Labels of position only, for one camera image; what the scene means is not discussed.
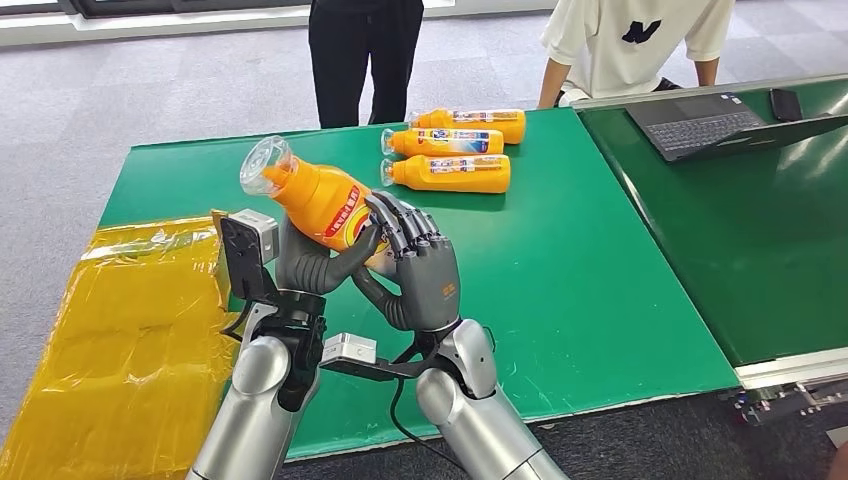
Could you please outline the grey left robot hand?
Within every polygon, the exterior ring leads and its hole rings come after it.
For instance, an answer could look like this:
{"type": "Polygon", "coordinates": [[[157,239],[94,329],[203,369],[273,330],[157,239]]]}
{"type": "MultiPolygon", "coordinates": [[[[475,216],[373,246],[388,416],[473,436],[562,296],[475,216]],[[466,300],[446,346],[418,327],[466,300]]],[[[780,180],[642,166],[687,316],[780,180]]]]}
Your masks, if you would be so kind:
{"type": "Polygon", "coordinates": [[[319,296],[332,292],[365,267],[380,237],[380,228],[370,225],[351,247],[332,256],[329,247],[302,233],[283,215],[279,230],[280,253],[275,265],[277,287],[319,296]]]}

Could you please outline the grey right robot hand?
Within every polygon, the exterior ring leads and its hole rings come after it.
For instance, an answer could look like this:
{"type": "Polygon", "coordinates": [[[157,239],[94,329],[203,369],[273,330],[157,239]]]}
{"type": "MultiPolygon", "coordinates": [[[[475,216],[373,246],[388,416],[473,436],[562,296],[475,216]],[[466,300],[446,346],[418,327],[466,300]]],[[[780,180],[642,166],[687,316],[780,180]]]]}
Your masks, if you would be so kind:
{"type": "Polygon", "coordinates": [[[365,197],[376,225],[389,240],[398,295],[375,280],[366,267],[353,283],[389,325],[401,331],[437,331],[459,319],[460,277],[455,250],[432,215],[387,191],[365,197]]]}

